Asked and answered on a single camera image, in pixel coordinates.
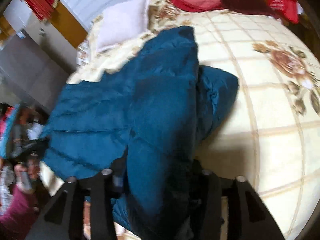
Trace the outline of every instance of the pink sleeve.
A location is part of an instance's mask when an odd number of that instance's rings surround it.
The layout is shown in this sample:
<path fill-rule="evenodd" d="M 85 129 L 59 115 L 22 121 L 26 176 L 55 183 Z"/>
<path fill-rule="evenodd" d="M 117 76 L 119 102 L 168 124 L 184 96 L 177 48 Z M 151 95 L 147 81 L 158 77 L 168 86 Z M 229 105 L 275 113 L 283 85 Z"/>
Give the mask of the pink sleeve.
<path fill-rule="evenodd" d="M 3 216 L 0 216 L 4 233 L 16 240 L 24 239 L 37 218 L 34 212 L 35 204 L 34 194 L 25 194 L 15 185 L 11 206 Z"/>

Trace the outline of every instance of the silver bolt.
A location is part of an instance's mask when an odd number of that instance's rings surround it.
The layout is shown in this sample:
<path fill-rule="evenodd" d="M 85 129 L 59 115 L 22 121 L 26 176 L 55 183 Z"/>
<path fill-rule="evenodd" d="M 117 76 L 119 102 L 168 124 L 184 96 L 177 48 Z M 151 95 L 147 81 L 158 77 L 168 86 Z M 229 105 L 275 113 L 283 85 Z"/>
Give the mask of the silver bolt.
<path fill-rule="evenodd" d="M 206 170 L 206 169 L 202 170 L 202 174 L 205 175 L 205 176 L 208 176 L 211 173 L 212 173 L 212 171 L 210 171 L 210 170 Z"/>
<path fill-rule="evenodd" d="M 244 176 L 237 176 L 236 180 L 239 182 L 246 182 L 247 181 L 247 179 Z"/>
<path fill-rule="evenodd" d="M 110 175 L 112 173 L 112 169 L 103 169 L 101 173 L 102 175 Z"/>
<path fill-rule="evenodd" d="M 77 181 L 77 178 L 75 176 L 71 176 L 71 177 L 67 178 L 68 183 L 74 183 L 76 181 Z"/>

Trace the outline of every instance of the bed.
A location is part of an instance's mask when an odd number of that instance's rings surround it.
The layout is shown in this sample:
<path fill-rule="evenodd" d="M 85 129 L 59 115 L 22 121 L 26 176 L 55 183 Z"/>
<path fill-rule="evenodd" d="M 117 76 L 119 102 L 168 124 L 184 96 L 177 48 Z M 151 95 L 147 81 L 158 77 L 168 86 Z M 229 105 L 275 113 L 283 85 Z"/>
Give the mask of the bed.
<path fill-rule="evenodd" d="M 240 84 L 230 116 L 202 142 L 196 159 L 220 177 L 244 175 L 284 236 L 295 239 L 320 198 L 318 60 L 272 17 L 228 10 L 188 13 L 167 5 L 167 0 L 152 0 L 149 30 L 100 54 L 95 53 L 98 16 L 87 37 L 90 51 L 84 57 L 89 60 L 67 83 L 98 82 L 105 71 L 120 71 L 159 31 L 192 26 L 200 64 L 230 72 Z M 63 183 L 45 163 L 42 179 L 51 194 Z M 124 237 L 135 238 L 129 232 Z"/>

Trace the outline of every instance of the cream bedspread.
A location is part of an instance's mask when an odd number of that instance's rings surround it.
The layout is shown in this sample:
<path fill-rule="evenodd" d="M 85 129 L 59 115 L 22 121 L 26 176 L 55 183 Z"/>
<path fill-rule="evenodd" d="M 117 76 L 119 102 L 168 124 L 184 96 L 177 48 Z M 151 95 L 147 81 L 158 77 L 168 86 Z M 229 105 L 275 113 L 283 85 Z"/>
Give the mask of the cream bedspread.
<path fill-rule="evenodd" d="M 101 20 L 95 19 L 88 35 L 90 63 L 67 82 L 98 82 L 104 71 L 119 71 L 160 30 L 194 27 L 200 63 L 228 71 L 240 83 L 229 118 L 196 156 L 221 177 L 246 176 L 285 237 L 294 239 L 320 198 L 320 64 L 305 44 L 270 17 L 187 13 L 152 0 L 150 31 L 96 54 Z M 42 168 L 54 194 L 63 182 Z"/>

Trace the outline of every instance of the blue object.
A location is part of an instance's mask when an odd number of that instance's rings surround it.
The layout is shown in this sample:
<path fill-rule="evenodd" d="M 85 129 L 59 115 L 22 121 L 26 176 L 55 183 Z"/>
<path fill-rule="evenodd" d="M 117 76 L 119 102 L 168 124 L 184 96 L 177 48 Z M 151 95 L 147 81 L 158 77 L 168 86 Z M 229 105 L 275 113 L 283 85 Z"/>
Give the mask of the blue object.
<path fill-rule="evenodd" d="M 66 85 L 44 129 L 44 161 L 62 179 L 95 175 L 122 156 L 128 191 L 115 222 L 143 239 L 173 239 L 188 216 L 193 153 L 235 101 L 238 80 L 200 66 L 193 28 L 165 30 L 98 83 Z"/>
<path fill-rule="evenodd" d="M 18 118 L 18 112 L 20 110 L 20 104 L 16 104 L 14 109 L 11 111 L 10 116 L 6 119 L 6 127 L 3 133 L 2 140 L 0 141 L 0 157 L 7 159 L 10 156 L 7 153 L 12 152 L 12 140 L 11 140 L 11 130 Z"/>

